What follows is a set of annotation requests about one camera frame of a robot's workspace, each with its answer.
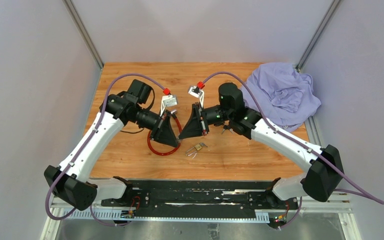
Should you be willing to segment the red cable lock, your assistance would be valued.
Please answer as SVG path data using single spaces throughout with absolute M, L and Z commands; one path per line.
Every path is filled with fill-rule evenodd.
M 182 127 L 182 125 L 178 119 L 176 110 L 173 110 L 170 113 L 167 113 L 166 115 L 167 116 L 170 115 L 170 119 L 175 121 L 175 125 L 177 126 L 177 129 L 178 129 L 178 133 L 180 133 L 180 131 L 183 129 L 183 127 Z M 181 146 L 181 143 L 179 143 L 178 146 L 172 147 L 171 149 L 169 149 L 168 146 L 165 146 L 163 148 L 160 148 L 160 147 L 155 148 L 152 144 L 152 140 L 149 138 L 150 135 L 151 135 L 151 132 L 148 133 L 148 138 L 147 138 L 147 142 L 146 142 L 147 147 L 149 148 L 149 150 L 153 154 L 155 154 L 157 156 L 161 156 L 161 157 L 170 156 L 170 155 L 174 154 L 175 152 L 177 152 Z

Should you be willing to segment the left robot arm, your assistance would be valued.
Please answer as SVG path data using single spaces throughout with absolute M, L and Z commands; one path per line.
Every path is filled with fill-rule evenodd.
M 90 174 L 110 141 L 129 122 L 150 130 L 152 141 L 174 148 L 179 146 L 167 110 L 178 104 L 178 98 L 164 89 L 160 112 L 155 113 L 141 106 L 152 91 L 151 86 L 134 79 L 128 90 L 106 96 L 91 127 L 69 156 L 58 166 L 49 165 L 45 169 L 44 177 L 51 194 L 79 211 L 99 200 L 114 199 L 122 207 L 132 203 L 133 193 L 126 180 L 120 177 L 93 180 Z

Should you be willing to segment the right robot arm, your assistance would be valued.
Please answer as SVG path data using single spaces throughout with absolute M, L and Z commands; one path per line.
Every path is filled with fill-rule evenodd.
M 262 201 L 277 209 L 286 200 L 309 196 L 327 202 L 342 180 L 344 172 L 339 150 L 328 145 L 321 147 L 307 142 L 275 126 L 261 113 L 245 106 L 242 91 L 232 82 L 218 88 L 219 104 L 205 108 L 203 83 L 191 86 L 188 93 L 199 99 L 192 105 L 189 120 L 179 139 L 206 136 L 210 125 L 265 144 L 292 160 L 303 174 L 273 180 L 262 195 Z

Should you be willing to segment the black head key bunch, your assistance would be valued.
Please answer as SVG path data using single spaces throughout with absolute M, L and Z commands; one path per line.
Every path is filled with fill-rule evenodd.
M 231 134 L 233 134 L 233 133 L 234 133 L 234 130 L 233 130 L 232 127 L 229 126 L 229 125 L 223 125 L 223 126 L 222 126 L 222 132 L 221 132 L 221 134 L 224 134 L 225 132 L 230 132 Z

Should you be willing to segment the brass padlock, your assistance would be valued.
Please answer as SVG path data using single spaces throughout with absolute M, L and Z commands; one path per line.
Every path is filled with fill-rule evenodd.
M 192 148 L 186 151 L 185 155 L 187 157 L 192 156 L 192 158 L 194 158 L 202 148 L 203 147 L 200 146 L 200 143 L 195 144 Z

